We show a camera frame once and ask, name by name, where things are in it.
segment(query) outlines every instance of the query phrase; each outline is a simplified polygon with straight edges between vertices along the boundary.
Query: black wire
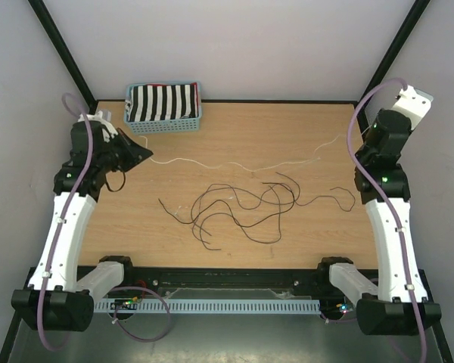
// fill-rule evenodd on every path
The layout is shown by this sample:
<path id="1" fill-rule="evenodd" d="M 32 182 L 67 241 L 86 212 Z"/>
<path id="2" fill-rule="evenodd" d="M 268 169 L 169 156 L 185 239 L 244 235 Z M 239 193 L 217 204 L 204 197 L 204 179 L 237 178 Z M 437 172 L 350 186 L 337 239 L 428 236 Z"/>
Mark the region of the black wire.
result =
<path id="1" fill-rule="evenodd" d="M 263 183 L 263 184 L 272 184 L 272 185 L 274 185 L 274 186 L 276 186 L 276 185 L 281 185 L 283 188 L 286 188 L 286 186 L 283 185 L 282 183 Z M 213 217 L 213 216 L 229 216 L 229 217 L 232 218 L 232 220 L 234 221 L 234 223 L 235 223 L 237 226 L 239 226 L 239 227 L 241 228 L 241 230 L 244 232 L 245 236 L 246 236 L 247 238 L 249 238 L 251 241 L 256 242 L 256 243 L 258 243 L 258 244 L 275 244 L 276 242 L 279 242 L 279 241 L 281 240 L 281 238 L 282 238 L 282 233 L 281 233 L 281 214 L 286 213 L 286 212 L 288 212 L 289 210 L 291 210 L 291 209 L 293 208 L 293 206 L 294 206 L 294 203 L 292 203 L 292 205 L 291 205 L 291 207 L 290 207 L 289 209 L 286 209 L 285 211 L 281 211 L 281 205 L 280 205 L 280 204 L 281 204 L 281 201 L 280 201 L 280 199 L 279 199 L 279 195 L 275 192 L 274 187 L 269 186 L 269 190 L 273 191 L 274 194 L 276 195 L 276 197 L 278 198 L 278 201 L 279 201 L 279 204 L 278 204 L 278 205 L 279 205 L 279 212 L 278 212 L 278 213 L 273 213 L 273 214 L 271 214 L 271 215 L 265 217 L 264 219 L 261 219 L 260 221 L 258 221 L 258 222 L 256 222 L 256 223 L 252 224 L 252 225 L 242 225 L 242 224 L 234 217 L 234 213 L 232 212 L 232 208 L 230 207 L 230 205 L 229 205 L 227 202 L 225 202 L 224 200 L 216 200 L 214 203 L 216 203 L 216 202 L 224 203 L 224 204 L 227 206 L 227 208 L 229 208 L 229 212 L 230 212 L 230 213 L 226 213 L 226 212 L 217 212 L 217 213 L 213 213 L 213 214 L 209 215 L 208 217 L 206 217 L 206 218 L 202 221 L 202 223 L 201 223 L 201 225 L 200 225 L 199 237 L 197 237 L 197 236 L 195 236 L 195 235 L 194 235 L 194 236 L 195 236 L 200 242 L 205 243 L 206 241 L 202 238 L 202 230 L 203 230 L 203 225 L 204 225 L 205 221 L 208 220 L 209 218 Z M 255 239 L 255 238 L 252 238 L 252 237 L 245 231 L 246 228 L 252 228 L 252 227 L 254 227 L 255 225 L 258 225 L 258 224 L 260 224 L 260 223 L 266 221 L 267 219 L 272 218 L 273 216 L 278 216 L 278 233 L 279 233 L 279 237 L 276 238 L 275 240 L 271 240 L 271 241 L 257 240 L 257 239 Z"/>
<path id="2" fill-rule="evenodd" d="M 300 197 L 300 195 L 301 195 L 301 186 L 299 185 L 299 183 L 298 183 L 297 181 L 295 181 L 294 179 L 290 178 L 289 176 L 284 175 L 284 174 L 281 174 L 280 172 L 277 172 L 277 174 L 282 175 L 282 176 L 284 176 L 285 178 L 288 178 L 289 180 L 291 180 L 291 181 L 297 186 L 297 188 L 298 188 L 298 190 L 299 190 L 299 193 L 298 193 L 298 195 L 297 195 L 296 204 L 297 204 L 298 206 L 308 206 L 308 205 L 310 205 L 312 202 L 314 202 L 315 200 L 317 200 L 318 198 L 332 198 L 332 199 L 334 199 L 334 200 L 336 201 L 336 203 L 338 204 L 338 206 L 340 207 L 340 209 L 343 210 L 344 212 L 351 212 L 352 209 L 353 209 L 353 207 L 355 206 L 356 198 L 355 198 L 355 196 L 353 195 L 353 193 L 352 193 L 350 190 L 348 190 L 348 189 L 346 189 L 346 188 L 342 188 L 342 187 L 334 187 L 334 188 L 331 188 L 330 191 L 333 191 L 333 190 L 335 190 L 335 189 L 341 189 L 342 191 L 346 191 L 346 192 L 352 197 L 352 199 L 353 199 L 353 202 L 352 202 L 350 208 L 348 208 L 348 209 L 344 209 L 344 208 L 341 206 L 340 201 L 339 201 L 335 196 L 333 196 L 333 195 L 318 195 L 318 196 L 314 197 L 313 199 L 311 199 L 311 200 L 310 200 L 309 202 L 307 202 L 307 203 L 298 203 L 297 200 L 299 199 L 299 197 Z"/>
<path id="3" fill-rule="evenodd" d="M 277 182 L 264 182 L 263 184 L 266 184 L 266 185 L 269 185 L 269 189 L 265 190 L 260 196 L 256 195 L 255 193 L 252 193 L 251 191 L 248 191 L 246 189 L 243 189 L 243 188 L 237 188 L 237 187 L 232 187 L 231 185 L 228 185 L 228 184 L 219 184 L 219 183 L 214 183 L 214 184 L 211 184 L 206 190 L 205 192 L 203 192 L 196 200 L 195 202 L 193 203 L 191 209 L 190 209 L 190 218 L 191 218 L 191 221 L 190 222 L 185 222 L 185 221 L 182 221 L 180 218 L 178 218 L 175 214 L 171 213 L 164 205 L 164 203 L 161 201 L 160 198 L 158 198 L 158 201 L 160 202 L 161 206 L 163 207 L 163 209 L 165 210 L 166 213 L 168 213 L 169 215 L 171 215 L 174 219 L 176 219 L 177 222 L 179 223 L 182 223 L 184 225 L 192 225 L 192 228 L 191 228 L 191 232 L 193 234 L 193 236 L 199 240 L 203 246 L 207 249 L 207 250 L 220 250 L 220 249 L 217 249 L 217 248 L 210 248 L 208 247 L 207 245 L 210 245 L 211 243 L 207 240 L 204 240 L 203 236 L 202 236 L 202 232 L 205 232 L 206 234 L 208 234 L 209 236 L 212 236 L 211 233 L 209 233 L 205 228 L 204 228 L 204 224 L 205 222 L 213 217 L 213 216 L 229 216 L 230 218 L 232 218 L 232 221 L 243 231 L 243 233 L 245 234 L 245 236 L 253 241 L 253 242 L 256 242 L 256 243 L 259 243 L 259 244 L 274 244 L 274 243 L 277 243 L 281 240 L 281 214 L 283 213 L 286 213 L 288 211 L 290 211 L 291 209 L 293 209 L 294 205 L 298 205 L 298 206 L 307 206 L 311 203 L 313 203 L 315 200 L 317 200 L 318 198 L 323 198 L 323 197 L 327 197 L 327 198 L 332 198 L 334 199 L 338 206 L 340 207 L 341 210 L 343 210 L 344 212 L 350 212 L 355 203 L 356 203 L 356 198 L 355 196 L 351 193 L 351 191 L 349 191 L 348 189 L 346 188 L 342 188 L 342 187 L 335 187 L 335 188 L 332 188 L 330 189 L 330 191 L 333 191 L 335 189 L 341 189 L 343 191 L 346 191 L 348 194 L 350 194 L 350 196 L 353 198 L 353 203 L 351 205 L 351 207 L 349 209 L 345 209 L 341 206 L 341 203 L 340 201 L 335 197 L 335 196 L 332 196 L 332 195 L 319 195 L 313 199 L 311 199 L 310 201 L 308 201 L 307 203 L 299 203 L 298 200 L 300 198 L 300 195 L 301 195 L 301 187 L 299 185 L 299 183 L 297 183 L 294 179 L 292 179 L 291 177 L 287 176 L 287 175 L 284 175 L 284 174 L 281 174 L 280 172 L 277 172 L 277 174 L 279 174 L 280 176 L 282 177 L 285 177 L 287 179 L 289 179 L 290 181 L 292 181 L 298 188 L 298 193 L 297 193 L 297 196 L 294 195 L 294 192 L 293 190 L 291 189 L 291 187 L 285 183 L 277 183 Z M 279 198 L 279 195 L 278 193 L 276 193 L 276 191 L 274 190 L 274 188 L 276 186 L 282 186 L 284 189 L 286 189 L 287 191 L 289 191 L 291 193 L 291 196 L 292 196 L 292 201 L 289 201 L 287 203 L 281 203 L 281 200 Z M 215 189 L 212 189 L 212 187 L 214 186 L 219 186 L 221 188 L 215 188 Z M 230 207 L 230 205 L 225 202 L 223 199 L 218 199 L 218 200 L 214 200 L 209 206 L 207 206 L 206 208 L 201 208 L 201 203 L 202 203 L 202 199 L 208 194 L 208 193 L 211 193 L 211 192 L 214 192 L 214 191 L 222 191 L 222 190 L 232 190 L 234 195 L 235 195 L 235 199 L 237 200 L 237 204 L 242 208 L 242 209 L 245 209 L 245 210 L 253 210 L 253 209 L 256 209 L 258 208 L 262 203 L 267 203 L 267 204 L 272 204 L 272 205 L 277 205 L 279 207 L 279 212 L 278 213 L 273 213 L 273 214 L 270 214 L 268 215 L 267 217 L 259 220 L 258 222 L 255 222 L 253 223 L 252 225 L 242 225 L 238 219 L 235 217 L 234 215 L 234 212 L 232 211 L 232 208 Z M 248 206 L 243 206 L 241 201 L 240 201 L 240 198 L 238 196 L 238 191 L 241 191 L 241 192 L 244 192 L 244 193 L 247 193 L 253 197 L 255 197 L 256 199 L 258 199 L 259 203 L 256 205 L 256 206 L 252 206 L 252 207 L 248 207 Z M 278 202 L 275 203 L 275 202 L 271 202 L 271 201 L 268 201 L 268 200 L 265 200 L 264 199 L 264 195 L 269 193 L 270 191 L 272 191 Z M 194 209 L 195 209 L 195 206 L 196 204 L 198 203 L 198 212 L 197 212 L 197 215 L 194 217 Z M 222 203 L 222 204 L 225 204 L 227 206 L 227 208 L 229 209 L 229 213 L 227 212 L 217 212 L 217 213 L 213 213 L 211 215 L 208 215 L 207 217 L 205 217 L 203 219 L 203 221 L 198 224 L 198 221 L 200 219 L 200 217 L 202 216 L 203 213 L 205 213 L 207 210 L 209 210 L 212 206 L 214 206 L 215 204 L 217 203 Z M 289 208 L 287 208 L 285 211 L 282 211 L 281 207 L 282 206 L 287 206 L 287 205 L 290 205 Z M 246 229 L 247 228 L 252 228 L 264 221 L 266 221 L 267 219 L 269 218 L 272 218 L 273 216 L 278 216 L 278 234 L 279 234 L 279 237 L 276 238 L 275 240 L 271 240 L 271 241 L 264 241 L 264 240 L 256 240 L 255 238 L 252 238 L 247 232 L 246 232 Z M 199 235 L 197 236 L 195 234 L 195 228 L 198 228 L 199 229 Z"/>
<path id="4" fill-rule="evenodd" d="M 116 193 L 118 191 L 120 191 L 121 189 L 124 188 L 125 184 L 126 184 L 126 173 L 121 170 L 122 174 L 123 174 L 123 183 L 121 184 L 120 188 L 119 189 L 116 189 L 115 191 L 113 189 L 111 189 L 111 186 L 109 185 L 109 182 L 107 181 L 107 176 L 105 176 L 106 178 L 106 188 L 111 192 L 111 193 Z"/>

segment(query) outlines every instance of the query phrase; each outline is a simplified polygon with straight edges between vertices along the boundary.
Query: black and white striped fabric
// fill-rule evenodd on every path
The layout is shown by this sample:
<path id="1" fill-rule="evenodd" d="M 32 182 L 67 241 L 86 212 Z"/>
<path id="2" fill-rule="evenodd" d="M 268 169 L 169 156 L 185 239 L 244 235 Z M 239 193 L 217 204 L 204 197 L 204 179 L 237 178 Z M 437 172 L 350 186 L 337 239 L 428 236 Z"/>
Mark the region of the black and white striped fabric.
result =
<path id="1" fill-rule="evenodd" d="M 127 107 L 130 122 L 198 117 L 197 83 L 135 86 Z"/>

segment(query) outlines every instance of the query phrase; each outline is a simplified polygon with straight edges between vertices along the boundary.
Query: plastic basket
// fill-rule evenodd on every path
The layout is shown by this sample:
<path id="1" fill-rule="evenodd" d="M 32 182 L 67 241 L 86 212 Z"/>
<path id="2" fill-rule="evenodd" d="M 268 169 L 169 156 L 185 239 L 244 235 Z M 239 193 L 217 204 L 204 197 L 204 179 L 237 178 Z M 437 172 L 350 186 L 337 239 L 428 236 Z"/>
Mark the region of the plastic basket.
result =
<path id="1" fill-rule="evenodd" d="M 161 132 L 185 132 L 198 131 L 200 128 L 200 118 L 202 117 L 202 100 L 200 93 L 200 83 L 190 82 L 143 82 L 129 85 L 126 89 L 126 102 L 131 100 L 131 90 L 137 85 L 189 85 L 197 83 L 198 117 L 191 119 L 166 119 L 163 121 L 128 121 L 128 110 L 125 109 L 123 121 L 135 135 L 157 134 Z"/>

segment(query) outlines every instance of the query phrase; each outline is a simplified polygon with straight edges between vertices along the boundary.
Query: white wall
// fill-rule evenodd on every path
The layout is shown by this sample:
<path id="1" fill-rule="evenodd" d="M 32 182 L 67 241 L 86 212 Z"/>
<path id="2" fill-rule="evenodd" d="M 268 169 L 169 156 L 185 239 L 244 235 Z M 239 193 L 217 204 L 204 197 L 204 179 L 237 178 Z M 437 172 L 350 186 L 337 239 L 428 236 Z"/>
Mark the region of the white wall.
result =
<path id="1" fill-rule="evenodd" d="M 96 98 L 200 80 L 205 98 L 358 100 L 413 0 L 45 0 Z"/>
<path id="2" fill-rule="evenodd" d="M 425 269 L 454 355 L 454 0 L 433 0 L 392 66 L 387 78 L 401 76 L 432 94 L 432 110 L 403 150 L 402 165 L 412 192 L 412 234 L 419 265 Z M 376 97 L 372 118 L 393 104 L 395 88 Z"/>
<path id="3" fill-rule="evenodd" d="M 0 349 L 12 291 L 39 261 L 53 177 L 70 148 L 63 92 L 77 90 L 28 2 L 0 0 Z"/>

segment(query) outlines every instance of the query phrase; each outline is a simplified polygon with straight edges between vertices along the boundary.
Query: white string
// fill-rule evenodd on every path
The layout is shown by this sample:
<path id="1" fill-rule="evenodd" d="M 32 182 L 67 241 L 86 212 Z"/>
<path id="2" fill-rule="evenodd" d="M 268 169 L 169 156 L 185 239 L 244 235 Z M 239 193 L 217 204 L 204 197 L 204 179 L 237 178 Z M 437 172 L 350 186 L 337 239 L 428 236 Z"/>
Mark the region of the white string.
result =
<path id="1" fill-rule="evenodd" d="M 321 144 L 319 145 L 314 151 L 313 151 L 313 156 L 315 155 L 316 151 L 318 151 L 319 149 L 321 149 L 322 147 L 325 147 L 325 146 L 328 146 L 328 145 L 331 145 L 333 144 L 336 140 L 338 140 L 340 137 L 344 137 L 346 135 L 342 135 L 342 134 L 339 134 L 336 138 L 334 138 L 332 141 L 330 142 L 326 142 L 324 144 Z M 146 138 L 146 136 L 141 136 L 142 138 L 144 138 L 146 140 L 146 145 L 145 147 L 148 146 L 148 139 Z M 204 168 L 207 168 L 207 169 L 220 169 L 222 166 L 224 165 L 228 165 L 228 164 L 232 164 L 232 165 L 236 165 L 236 166 L 240 166 L 242 169 L 248 171 L 248 172 L 259 172 L 260 170 L 267 170 L 267 169 L 274 169 L 274 168 L 277 168 L 278 166 L 281 166 L 281 165 L 294 165 L 294 164 L 304 164 L 304 163 L 314 163 L 315 161 L 317 160 L 320 160 L 321 157 L 316 157 L 314 159 L 307 159 L 307 160 L 301 160 L 301 161 L 284 161 L 283 163 L 279 163 L 279 164 L 276 164 L 276 165 L 273 165 L 273 166 L 266 166 L 264 168 L 259 168 L 259 169 L 248 169 L 246 168 L 245 166 L 243 166 L 242 164 L 239 164 L 239 163 L 236 163 L 234 161 L 229 161 L 227 163 L 223 163 L 223 164 L 220 164 L 220 165 L 217 165 L 217 166 L 208 166 L 208 165 L 205 165 L 199 161 L 196 161 L 196 160 L 193 160 L 193 159 L 185 159 L 183 157 L 176 157 L 175 159 L 171 159 L 171 160 L 168 160 L 168 161 L 156 161 L 154 160 L 153 158 L 149 158 L 149 160 L 151 160 L 153 163 L 156 163 L 156 164 L 160 164 L 160 165 L 166 165 L 166 164 L 170 164 L 170 163 L 173 163 L 175 161 L 188 161 L 188 162 L 191 162 L 191 163 L 196 163 L 200 166 L 203 166 Z"/>
<path id="2" fill-rule="evenodd" d="M 363 134 L 365 134 L 365 132 L 367 132 L 371 127 L 372 127 L 372 125 L 368 125 L 368 127 L 363 130 L 361 136 L 363 136 Z"/>

